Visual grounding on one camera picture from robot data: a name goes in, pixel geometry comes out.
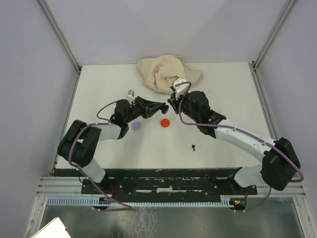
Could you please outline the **red charging case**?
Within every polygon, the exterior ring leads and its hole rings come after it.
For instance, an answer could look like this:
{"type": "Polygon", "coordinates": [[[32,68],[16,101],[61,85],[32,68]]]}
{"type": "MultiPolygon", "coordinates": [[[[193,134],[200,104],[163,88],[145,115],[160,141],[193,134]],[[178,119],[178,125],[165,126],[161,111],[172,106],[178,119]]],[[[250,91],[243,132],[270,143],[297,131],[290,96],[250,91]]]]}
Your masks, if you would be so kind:
{"type": "Polygon", "coordinates": [[[167,128],[167,127],[170,126],[170,120],[169,119],[162,119],[160,121],[160,124],[161,124],[162,127],[167,128]]]}

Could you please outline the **purple charging case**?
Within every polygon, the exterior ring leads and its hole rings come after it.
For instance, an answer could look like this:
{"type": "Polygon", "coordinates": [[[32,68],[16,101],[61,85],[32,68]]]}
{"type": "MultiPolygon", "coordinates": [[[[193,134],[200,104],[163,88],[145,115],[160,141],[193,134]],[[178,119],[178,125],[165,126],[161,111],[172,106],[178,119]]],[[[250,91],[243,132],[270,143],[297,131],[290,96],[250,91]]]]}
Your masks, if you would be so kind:
{"type": "Polygon", "coordinates": [[[140,130],[142,127],[142,125],[139,121],[134,121],[131,126],[132,126],[132,129],[135,131],[140,130]]]}

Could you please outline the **black charging case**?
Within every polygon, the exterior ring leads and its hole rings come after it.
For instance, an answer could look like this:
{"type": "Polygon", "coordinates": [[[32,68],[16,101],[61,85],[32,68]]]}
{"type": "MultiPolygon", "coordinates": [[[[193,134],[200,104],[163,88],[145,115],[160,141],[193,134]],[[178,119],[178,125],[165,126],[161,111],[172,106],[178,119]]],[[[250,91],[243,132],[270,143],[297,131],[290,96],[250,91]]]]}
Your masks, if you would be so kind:
{"type": "Polygon", "coordinates": [[[169,110],[169,106],[168,106],[168,105],[164,105],[164,106],[162,106],[162,108],[161,108],[161,113],[162,113],[163,115],[165,115],[165,114],[168,112],[168,110],[169,110]]]}

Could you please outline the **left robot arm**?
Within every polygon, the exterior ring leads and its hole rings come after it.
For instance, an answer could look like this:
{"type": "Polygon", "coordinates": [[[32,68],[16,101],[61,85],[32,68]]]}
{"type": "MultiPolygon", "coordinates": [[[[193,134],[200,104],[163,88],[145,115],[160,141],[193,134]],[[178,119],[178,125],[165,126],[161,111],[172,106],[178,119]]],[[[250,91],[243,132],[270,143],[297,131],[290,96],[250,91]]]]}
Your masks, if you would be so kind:
{"type": "Polygon", "coordinates": [[[92,187],[98,193],[105,193],[109,189],[109,180],[105,170],[94,158],[94,154],[101,140],[122,139],[129,130],[129,123],[142,117],[151,118],[158,111],[168,112],[166,103],[153,102],[136,97],[129,102],[121,99],[107,104],[115,104],[114,113],[105,122],[87,124],[75,120],[57,148],[57,154],[64,158],[70,166],[87,179],[93,181],[92,187]]]}

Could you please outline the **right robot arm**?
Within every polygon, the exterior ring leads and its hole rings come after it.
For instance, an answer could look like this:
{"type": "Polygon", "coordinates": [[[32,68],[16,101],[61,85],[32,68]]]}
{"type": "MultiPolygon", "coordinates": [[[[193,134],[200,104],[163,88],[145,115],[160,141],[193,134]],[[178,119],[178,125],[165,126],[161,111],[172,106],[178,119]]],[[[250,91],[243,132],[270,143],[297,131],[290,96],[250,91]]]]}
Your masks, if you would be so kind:
{"type": "Polygon", "coordinates": [[[268,185],[283,191],[299,172],[301,165],[289,140],[265,138],[236,126],[210,108],[204,92],[192,91],[181,96],[173,93],[167,101],[176,114],[188,116],[191,125],[202,134],[228,142],[260,162],[257,166],[240,167],[230,175],[227,188],[231,193],[238,194],[251,185],[268,185]]]}

